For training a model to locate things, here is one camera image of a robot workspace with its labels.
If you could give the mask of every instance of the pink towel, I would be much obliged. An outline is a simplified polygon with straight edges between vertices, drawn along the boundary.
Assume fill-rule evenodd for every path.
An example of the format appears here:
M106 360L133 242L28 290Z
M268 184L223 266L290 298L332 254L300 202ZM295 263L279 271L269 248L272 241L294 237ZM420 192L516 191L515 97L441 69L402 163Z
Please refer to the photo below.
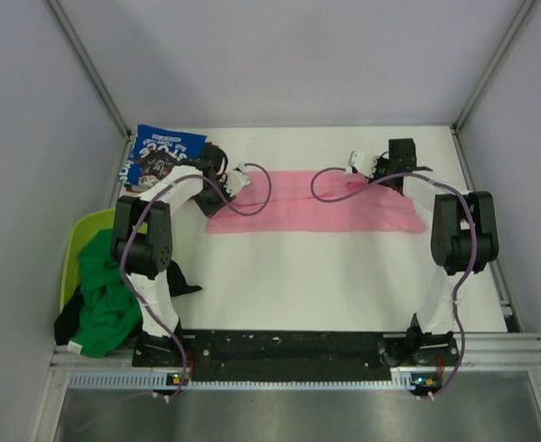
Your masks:
M340 203L326 204L313 198L309 183L316 173L271 172L272 196L269 205L255 216L240 216L227 207L207 223L208 233L245 232L367 232L396 231L420 233L426 229L413 202L383 186L361 192ZM233 201L242 212L256 210L269 189L262 172L248 173L252 184ZM325 173L316 181L316 193L336 198L366 185L358 175L344 175L337 170Z

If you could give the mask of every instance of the green fabric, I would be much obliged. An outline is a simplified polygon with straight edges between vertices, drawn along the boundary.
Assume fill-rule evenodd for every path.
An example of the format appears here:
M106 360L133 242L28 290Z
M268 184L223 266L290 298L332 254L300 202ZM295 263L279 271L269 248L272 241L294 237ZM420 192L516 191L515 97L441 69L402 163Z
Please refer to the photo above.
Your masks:
M137 299L123 285L120 267L110 257L111 233L111 229L100 230L78 255L85 305L71 341L82 345L85 356L107 355L142 320Z

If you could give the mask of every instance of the yellow-green basket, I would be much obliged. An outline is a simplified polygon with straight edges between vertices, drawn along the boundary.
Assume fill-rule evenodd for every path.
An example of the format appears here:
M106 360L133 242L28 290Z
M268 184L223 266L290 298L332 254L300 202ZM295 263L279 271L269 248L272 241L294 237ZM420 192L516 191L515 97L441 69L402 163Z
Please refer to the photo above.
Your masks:
M102 210L81 218L72 229L66 249L66 260L62 272L62 288L60 290L60 311L70 300L76 287L80 284L78 273L78 253L95 237L99 230L113 228L115 209Z

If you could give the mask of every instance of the gray wall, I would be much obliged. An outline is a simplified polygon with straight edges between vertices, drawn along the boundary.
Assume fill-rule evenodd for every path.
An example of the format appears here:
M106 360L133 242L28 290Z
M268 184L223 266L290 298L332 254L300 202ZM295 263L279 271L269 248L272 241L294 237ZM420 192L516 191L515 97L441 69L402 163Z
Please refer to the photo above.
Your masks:
M501 259L524 320L541 331L541 1L464 140L494 193Z
M62 3L128 124L207 127L451 123L521 1Z
M106 201L120 151L43 2L0 0L1 442L26 438L52 353L68 232Z

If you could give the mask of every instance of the gray floor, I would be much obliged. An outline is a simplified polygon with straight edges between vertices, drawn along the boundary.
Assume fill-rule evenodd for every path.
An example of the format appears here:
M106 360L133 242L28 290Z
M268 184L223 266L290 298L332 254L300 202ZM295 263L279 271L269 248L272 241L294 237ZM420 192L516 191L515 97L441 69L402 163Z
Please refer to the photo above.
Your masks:
M169 405L147 394L118 402L129 394L70 390L55 440L541 442L524 373L462 374L435 402L404 391L187 391Z

